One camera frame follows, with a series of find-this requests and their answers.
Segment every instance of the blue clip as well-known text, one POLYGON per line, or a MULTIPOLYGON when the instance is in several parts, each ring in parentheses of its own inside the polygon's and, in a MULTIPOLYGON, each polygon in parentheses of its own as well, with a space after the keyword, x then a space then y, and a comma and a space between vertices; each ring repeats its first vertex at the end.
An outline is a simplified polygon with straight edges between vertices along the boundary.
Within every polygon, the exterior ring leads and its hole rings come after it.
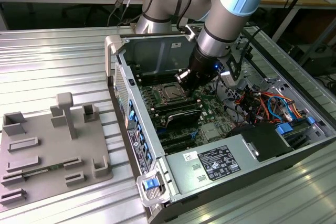
POLYGON ((151 164, 153 158, 152 158, 152 155, 149 152, 147 153, 147 159, 148 159, 149 164, 151 164))
POLYGON ((290 132, 292 130, 293 128, 288 123, 282 123, 276 128, 276 131, 281 135, 284 135, 285 133, 290 132))
POLYGON ((148 179, 143 182, 143 186, 146 191, 157 188, 160 186, 159 180, 157 178, 148 179))
POLYGON ((132 121, 134 119, 134 115, 135 115, 135 112, 134 112, 134 110, 132 110, 130 112, 130 115, 128 116, 128 118, 129 118, 130 121, 132 121))
POLYGON ((141 133, 140 134, 140 144, 143 144, 144 142, 145 142, 145 137, 141 133))
POLYGON ((307 117, 307 121, 310 125, 313 125, 315 123, 315 119, 312 116, 307 117))
POLYGON ((143 148, 145 149, 145 152, 148 151, 148 145, 147 145, 147 143, 144 143, 143 148))

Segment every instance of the power supply label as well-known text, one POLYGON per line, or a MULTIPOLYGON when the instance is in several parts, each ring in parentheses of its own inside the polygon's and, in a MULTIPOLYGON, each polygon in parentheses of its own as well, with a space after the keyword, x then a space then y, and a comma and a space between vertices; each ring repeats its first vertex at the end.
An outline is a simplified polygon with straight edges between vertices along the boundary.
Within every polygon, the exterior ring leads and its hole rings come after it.
POLYGON ((240 170, 237 161, 226 145, 199 153, 198 157, 209 179, 212 181, 240 170))

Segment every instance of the metal panel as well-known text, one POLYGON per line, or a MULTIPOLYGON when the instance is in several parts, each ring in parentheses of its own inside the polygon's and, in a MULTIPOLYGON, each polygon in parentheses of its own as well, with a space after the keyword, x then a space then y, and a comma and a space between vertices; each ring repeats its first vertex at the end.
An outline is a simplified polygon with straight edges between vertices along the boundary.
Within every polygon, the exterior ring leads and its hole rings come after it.
POLYGON ((3 113, 50 113, 57 93, 72 92, 75 106, 98 107, 114 174, 106 182, 3 212, 1 223, 147 223, 105 81, 103 39, 116 33, 85 28, 0 35, 0 125, 3 113))

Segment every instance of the electronic component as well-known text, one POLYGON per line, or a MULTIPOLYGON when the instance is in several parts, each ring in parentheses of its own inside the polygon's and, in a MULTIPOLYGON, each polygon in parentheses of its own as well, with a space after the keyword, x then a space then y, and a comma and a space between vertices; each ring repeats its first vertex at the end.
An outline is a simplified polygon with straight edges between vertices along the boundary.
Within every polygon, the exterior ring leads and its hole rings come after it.
POLYGON ((137 178, 141 199, 151 212, 156 211, 158 204, 163 207, 155 223, 166 221, 165 214, 176 215, 178 208, 170 207, 175 199, 188 202, 185 200, 193 196, 193 206, 199 206, 204 199, 200 200, 198 195, 206 190, 221 194, 222 190, 215 188, 235 190, 237 185, 241 188, 255 183, 334 141, 334 132, 324 115, 316 112, 313 103, 299 95, 298 88, 276 70, 272 79, 265 79, 244 62, 244 76, 236 88, 225 87, 222 82, 217 86, 216 80, 212 80, 185 97, 174 75, 178 68, 187 65, 187 59, 182 60, 178 54, 189 54, 192 46, 188 49, 188 44, 183 44, 183 48, 171 50, 172 42, 183 43, 182 39, 170 35, 131 39, 118 54, 122 63, 115 63, 113 87, 123 116, 120 127, 125 127, 131 111, 136 111, 134 127, 127 129, 131 143, 127 148, 132 148, 136 160, 132 169, 141 174, 137 178), (153 46, 154 51, 149 51, 150 45, 158 41, 166 45, 164 50, 155 50, 153 46), (133 70, 124 63, 126 57, 139 66, 133 70), (175 65, 171 64, 172 59, 181 61, 175 65), (130 78, 136 85, 132 86, 130 78), (225 111, 224 104, 231 110, 225 111), (288 123, 292 131, 284 130, 283 125, 280 128, 286 133, 279 134, 279 123, 288 123), (145 191, 139 186, 154 177, 164 178, 160 188, 145 191), (174 183, 179 188, 179 198, 171 193, 174 183))
POLYGON ((204 124, 201 129, 208 141, 221 136, 213 123, 204 124))

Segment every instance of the metal table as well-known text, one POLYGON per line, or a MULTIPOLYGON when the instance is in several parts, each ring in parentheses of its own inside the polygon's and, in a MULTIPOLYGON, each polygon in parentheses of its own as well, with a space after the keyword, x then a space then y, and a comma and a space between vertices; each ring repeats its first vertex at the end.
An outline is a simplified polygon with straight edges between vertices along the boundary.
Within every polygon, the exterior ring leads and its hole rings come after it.
MULTIPOLYGON (((255 27, 248 31, 253 33, 255 27)), ((59 92, 72 92, 75 106, 99 108, 114 177, 106 182, 0 213, 1 223, 147 223, 124 148, 104 74, 105 36, 128 28, 6 31, 0 34, 0 125, 2 115, 49 113, 59 92)), ((265 34, 256 39, 336 116, 336 100, 265 34)), ((254 62, 273 69, 256 50, 254 62)), ((335 223, 336 144, 295 167, 274 174, 186 213, 171 223, 335 223)))

